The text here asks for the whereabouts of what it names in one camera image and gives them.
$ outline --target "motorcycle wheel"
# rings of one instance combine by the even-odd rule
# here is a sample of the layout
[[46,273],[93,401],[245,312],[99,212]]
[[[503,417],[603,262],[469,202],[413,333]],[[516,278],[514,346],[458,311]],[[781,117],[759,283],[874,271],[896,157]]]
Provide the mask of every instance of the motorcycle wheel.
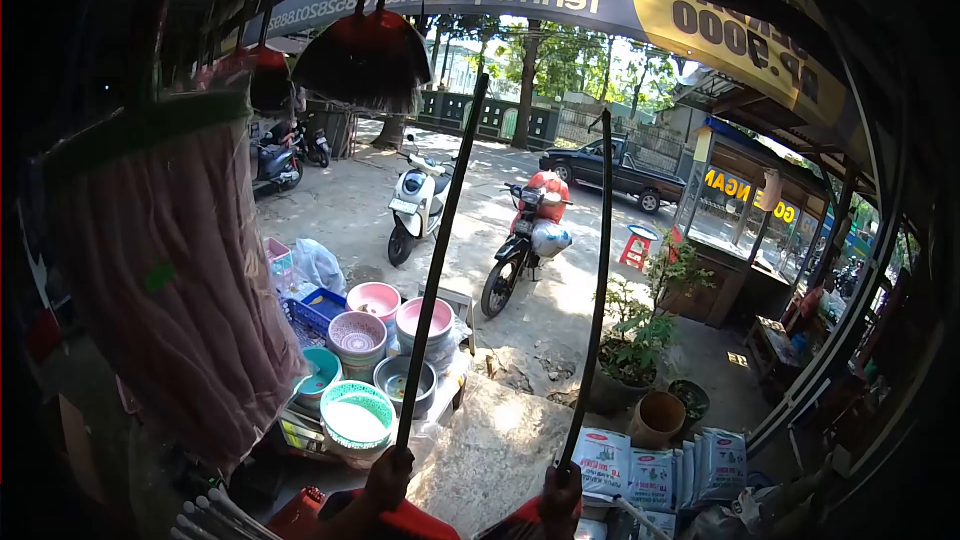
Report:
[[486,276],[483,294],[480,295],[480,309],[483,315],[495,318],[507,306],[510,295],[514,293],[514,284],[517,282],[517,276],[520,275],[522,264],[522,255],[513,255],[493,266],[489,275]]
[[390,232],[390,240],[387,242],[387,259],[390,265],[395,268],[403,265],[410,258],[410,253],[414,249],[414,236],[402,225],[393,227]]
[[294,171],[297,173],[296,179],[289,182],[284,182],[280,185],[282,191],[293,190],[300,184],[300,181],[304,179],[304,164],[300,161],[293,162]]

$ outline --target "dark pickup truck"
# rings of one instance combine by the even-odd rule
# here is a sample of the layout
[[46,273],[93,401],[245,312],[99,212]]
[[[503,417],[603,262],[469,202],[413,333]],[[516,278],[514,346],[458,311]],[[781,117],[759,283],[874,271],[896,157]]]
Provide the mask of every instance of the dark pickup truck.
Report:
[[[596,140],[578,149],[549,148],[540,157],[544,172],[555,172],[567,184],[582,180],[588,184],[603,183],[603,140]],[[680,202],[687,182],[676,175],[659,173],[634,164],[633,156],[623,151],[624,140],[613,139],[613,189],[636,197],[644,213],[653,214],[661,201]]]

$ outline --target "storefront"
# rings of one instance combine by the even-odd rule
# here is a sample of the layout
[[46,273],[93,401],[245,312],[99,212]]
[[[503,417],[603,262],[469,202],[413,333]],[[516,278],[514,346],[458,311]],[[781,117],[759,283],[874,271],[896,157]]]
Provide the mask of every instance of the storefront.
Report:
[[[737,128],[708,116],[674,217],[674,235],[697,248],[713,287],[680,297],[672,309],[713,327],[779,319],[806,286],[830,204],[830,189],[810,169],[786,161]],[[760,208],[764,172],[783,182],[774,210]]]

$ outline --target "wooden table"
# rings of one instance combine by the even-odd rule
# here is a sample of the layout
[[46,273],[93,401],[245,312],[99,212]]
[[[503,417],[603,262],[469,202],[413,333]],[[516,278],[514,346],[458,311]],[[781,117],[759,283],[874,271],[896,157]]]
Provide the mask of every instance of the wooden table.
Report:
[[789,385],[803,369],[797,351],[780,321],[757,315],[753,327],[743,339],[743,345],[753,354],[757,366],[756,378],[760,382],[776,372],[776,377]]

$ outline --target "red plastic stool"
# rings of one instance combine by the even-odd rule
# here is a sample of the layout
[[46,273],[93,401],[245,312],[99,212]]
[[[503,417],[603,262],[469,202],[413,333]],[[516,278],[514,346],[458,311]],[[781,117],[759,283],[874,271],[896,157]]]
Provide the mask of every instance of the red plastic stool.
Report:
[[[642,271],[647,254],[650,252],[650,244],[658,241],[660,236],[653,230],[648,230],[636,223],[628,223],[627,229],[630,230],[630,239],[627,240],[627,245],[620,254],[620,263]],[[637,243],[642,246],[639,251],[634,249]]]

